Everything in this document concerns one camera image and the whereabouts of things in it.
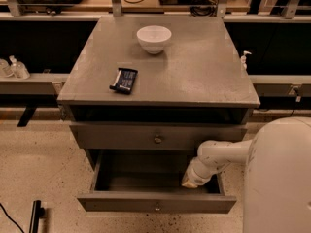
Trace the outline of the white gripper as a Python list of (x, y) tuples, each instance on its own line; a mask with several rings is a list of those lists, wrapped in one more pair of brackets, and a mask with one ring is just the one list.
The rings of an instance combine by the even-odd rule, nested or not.
[(189, 189), (198, 188), (208, 183), (215, 173), (215, 168), (205, 165), (198, 157), (195, 157), (182, 178), (182, 186)]

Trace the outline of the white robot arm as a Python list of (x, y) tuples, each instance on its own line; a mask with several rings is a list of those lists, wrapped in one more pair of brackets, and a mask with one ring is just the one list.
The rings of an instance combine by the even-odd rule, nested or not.
[(253, 139), (205, 141), (182, 186), (198, 188), (231, 163), (243, 163), (243, 233), (311, 233), (311, 118), (267, 123)]

